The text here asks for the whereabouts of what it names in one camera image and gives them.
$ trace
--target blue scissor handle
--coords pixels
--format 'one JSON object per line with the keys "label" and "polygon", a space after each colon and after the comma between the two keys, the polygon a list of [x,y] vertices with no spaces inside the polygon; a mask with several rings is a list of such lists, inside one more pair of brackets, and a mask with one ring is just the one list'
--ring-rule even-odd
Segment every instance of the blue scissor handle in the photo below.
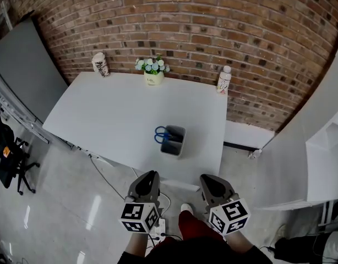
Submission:
{"label": "blue scissor handle", "polygon": [[[163,128],[164,132],[158,132],[158,129]],[[167,141],[168,139],[170,139],[172,137],[172,135],[170,135],[169,132],[167,132],[167,130],[165,129],[164,126],[158,126],[155,130],[155,135],[154,135],[154,140],[158,143],[158,144],[163,144],[165,141]]]}

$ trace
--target person's hand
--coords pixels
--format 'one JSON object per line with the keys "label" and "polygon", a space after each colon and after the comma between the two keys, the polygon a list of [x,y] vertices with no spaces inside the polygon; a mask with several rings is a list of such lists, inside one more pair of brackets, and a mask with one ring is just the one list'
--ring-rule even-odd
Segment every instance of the person's hand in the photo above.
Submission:
{"label": "person's hand", "polygon": [[231,249],[237,253],[245,253],[253,247],[253,244],[240,231],[226,235],[225,239]]}
{"label": "person's hand", "polygon": [[147,242],[148,242],[148,234],[132,233],[129,244],[125,249],[125,252],[132,255],[145,257]]}

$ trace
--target brick wall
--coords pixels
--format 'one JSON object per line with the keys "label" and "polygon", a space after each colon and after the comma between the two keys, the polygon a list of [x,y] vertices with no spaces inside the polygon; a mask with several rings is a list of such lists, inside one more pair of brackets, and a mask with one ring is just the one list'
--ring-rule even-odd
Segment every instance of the brick wall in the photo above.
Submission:
{"label": "brick wall", "polygon": [[233,68],[227,119],[280,129],[331,63],[338,0],[10,0],[36,10],[69,83],[104,51],[111,71],[163,54],[166,76],[215,85]]}

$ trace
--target white bottle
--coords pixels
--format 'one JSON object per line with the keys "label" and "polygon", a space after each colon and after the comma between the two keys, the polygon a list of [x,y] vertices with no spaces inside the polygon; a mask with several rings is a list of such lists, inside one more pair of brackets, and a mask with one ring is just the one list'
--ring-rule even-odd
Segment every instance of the white bottle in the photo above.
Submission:
{"label": "white bottle", "polygon": [[231,67],[229,67],[228,65],[225,65],[218,79],[217,92],[219,94],[226,95],[228,93],[229,82],[231,79],[230,72],[231,72]]}
{"label": "white bottle", "polygon": [[255,150],[254,152],[250,152],[250,153],[248,154],[248,158],[249,158],[250,160],[254,160],[255,158],[258,158],[258,157],[261,155],[261,153],[262,153],[262,150],[261,150],[261,149]]}
{"label": "white bottle", "polygon": [[107,77],[110,75],[107,61],[105,60],[105,55],[102,52],[96,53],[93,56],[92,64],[93,70],[97,73],[100,73],[102,77]]}

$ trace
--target white sneaker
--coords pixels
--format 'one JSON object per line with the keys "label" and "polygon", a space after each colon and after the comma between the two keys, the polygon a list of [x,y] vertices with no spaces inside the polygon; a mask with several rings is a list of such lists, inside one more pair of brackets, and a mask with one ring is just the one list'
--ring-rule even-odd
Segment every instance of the white sneaker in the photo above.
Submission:
{"label": "white sneaker", "polygon": [[181,206],[181,212],[183,212],[184,210],[189,211],[193,215],[193,210],[192,210],[192,207],[190,206],[190,204],[183,203],[183,205]]}

